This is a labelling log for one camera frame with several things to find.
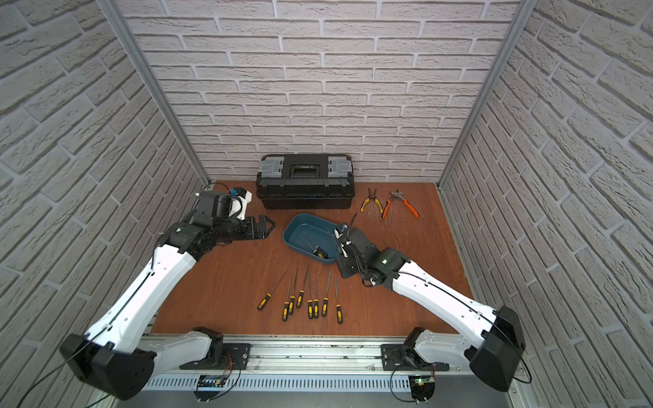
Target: orange-handled pliers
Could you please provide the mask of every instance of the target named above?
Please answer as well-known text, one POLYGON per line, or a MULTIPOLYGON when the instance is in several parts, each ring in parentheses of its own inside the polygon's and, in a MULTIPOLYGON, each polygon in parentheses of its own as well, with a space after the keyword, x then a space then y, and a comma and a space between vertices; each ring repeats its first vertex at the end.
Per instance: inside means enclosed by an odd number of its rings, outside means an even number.
POLYGON ((404 195, 402 194, 401 191, 397 190, 396 193, 394 191, 391 191, 390 194, 392 194, 393 196, 390 197, 390 200, 388 200, 387 204, 385 205, 385 210, 383 210, 383 217, 381 217, 382 219, 385 219, 385 215, 388 214, 388 209, 390 208, 390 204, 392 203, 392 200, 403 201, 404 205, 408 207, 408 209, 415 216, 415 218, 419 218, 419 214, 417 213, 417 211, 415 211, 412 205, 408 204, 408 200, 404 198, 404 195))

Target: toolbox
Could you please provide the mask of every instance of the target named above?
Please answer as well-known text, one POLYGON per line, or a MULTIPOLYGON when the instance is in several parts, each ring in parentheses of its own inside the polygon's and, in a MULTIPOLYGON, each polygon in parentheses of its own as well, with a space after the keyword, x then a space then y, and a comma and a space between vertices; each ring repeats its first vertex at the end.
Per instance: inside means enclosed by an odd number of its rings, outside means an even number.
POLYGON ((354 194, 348 155, 267 155, 256 176, 256 196, 269 210, 344 209, 354 194))

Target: pliers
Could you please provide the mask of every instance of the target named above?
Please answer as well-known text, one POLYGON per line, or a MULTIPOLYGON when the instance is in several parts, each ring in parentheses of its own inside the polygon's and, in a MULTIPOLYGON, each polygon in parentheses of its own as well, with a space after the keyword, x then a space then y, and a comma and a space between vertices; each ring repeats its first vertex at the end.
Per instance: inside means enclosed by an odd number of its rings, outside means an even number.
POLYGON ((376 198, 376 189, 374 189, 374 192, 372 192, 370 188, 368 188, 368 198, 366 198, 365 202, 363 202, 363 205, 360 206, 360 212, 365 210, 365 204, 369 203, 370 201, 374 201, 376 205, 379 206, 379 212, 383 212, 383 206, 381 205, 381 202, 376 198))
POLYGON ((383 217, 381 217, 382 219, 385 219, 385 215, 388 214, 388 209, 390 208, 390 204, 392 204, 392 200, 403 201, 404 205, 408 207, 408 209, 410 210, 411 213, 413 213, 415 218, 419 218, 419 214, 417 213, 417 211, 415 211, 412 205, 408 204, 408 200, 404 198, 404 195, 402 194, 401 191, 397 190, 396 193, 394 191, 391 191, 390 194, 392 194, 393 196, 390 197, 390 200, 388 200, 388 203, 385 205, 385 210, 383 210, 383 217))

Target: brown wooden board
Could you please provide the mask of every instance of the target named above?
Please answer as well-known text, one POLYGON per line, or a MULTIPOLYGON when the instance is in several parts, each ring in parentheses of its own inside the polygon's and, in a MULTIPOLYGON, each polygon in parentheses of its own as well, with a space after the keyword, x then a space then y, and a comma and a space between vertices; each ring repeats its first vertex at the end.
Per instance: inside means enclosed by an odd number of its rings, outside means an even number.
MULTIPOLYGON (((250 181, 227 181, 226 184, 256 191, 256 185, 250 181)), ((216 184, 215 188, 224 187, 216 184)), ((423 326, 434 332, 455 333, 448 324, 415 302, 385 287, 363 287, 358 276, 344 280, 335 264, 322 265, 291 250, 283 242, 281 236, 286 226, 302 212, 333 223, 349 222, 353 214, 360 211, 368 188, 377 189, 379 201, 384 206, 390 190, 401 190, 420 217, 416 219, 401 201, 395 200, 382 221, 378 206, 369 203, 364 213, 357 216, 354 226, 380 250, 388 246, 399 249, 429 274, 471 297, 436 186, 431 183, 357 183, 356 197, 348 210, 266 210, 254 193, 247 214, 269 216, 276 222, 276 229, 265 240, 234 242, 204 255, 165 300, 152 332, 186 333, 196 326, 205 326, 224 334, 406 336, 414 327, 423 326), (294 278, 295 270, 299 270, 299 290, 308 264, 313 287, 315 277, 319 277, 317 298, 320 305, 329 269, 338 274, 343 324, 336 321, 333 283, 326 318, 309 320, 308 305, 304 302, 287 322, 281 320, 288 277, 294 278), (288 274, 272 294, 270 303, 257 311, 266 292, 286 271, 288 274)))

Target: metal frame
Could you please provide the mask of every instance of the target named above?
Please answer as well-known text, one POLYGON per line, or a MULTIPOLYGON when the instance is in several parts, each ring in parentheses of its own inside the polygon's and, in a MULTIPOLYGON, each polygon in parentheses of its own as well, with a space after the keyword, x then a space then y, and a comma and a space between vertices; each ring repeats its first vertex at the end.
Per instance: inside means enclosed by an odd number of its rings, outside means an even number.
POLYGON ((168 97, 165 95, 161 84, 159 83, 154 71, 148 63, 143 50, 140 49, 136 36, 129 28, 127 19, 120 10, 120 7, 116 3, 116 0, 97 0, 97 3, 100 5, 106 20, 111 25, 111 28, 114 30, 118 40, 122 43, 125 48, 125 52, 131 58, 134 68, 139 73, 141 79, 145 83, 145 87, 150 92, 154 103, 157 104, 157 107, 161 111, 161 115, 170 126, 174 138, 177 139, 179 145, 182 148, 183 153, 188 158, 188 161, 191 163, 195 174, 199 177, 203 185, 209 184, 211 179, 208 177, 202 162, 197 153, 193 149, 190 141, 188 141, 188 136, 184 131, 177 114, 172 109, 168 97))
POLYGON ((465 146, 465 142, 470 137, 474 123, 476 123, 478 118, 481 116, 481 112, 485 107, 485 104, 490 100, 492 92, 494 91, 494 87, 496 86, 497 82, 499 82, 499 77, 501 76, 501 73, 503 72, 506 64, 508 64, 510 54, 517 46, 519 37, 521 37, 528 19, 533 13, 537 1, 538 0, 522 0, 522 2, 519 4, 519 7, 515 12, 515 17, 513 17, 513 21, 510 23, 508 31, 505 33, 501 47, 499 48, 499 51, 497 52, 496 57, 492 62, 492 66, 490 66, 490 70, 488 71, 488 74, 483 81, 481 91, 476 97, 474 105, 471 107, 471 111, 467 117, 467 120, 465 120, 465 126, 463 126, 462 132, 460 132, 460 137, 458 137, 458 140, 453 147, 449 159, 447 160, 447 164, 445 165, 445 168, 442 172, 442 176, 440 176, 440 180, 437 183, 438 189, 441 189, 441 186, 445 183, 445 181, 447 181, 447 177, 449 177, 449 174, 453 170, 453 166, 456 164, 458 156, 460 155, 463 146, 465 146))

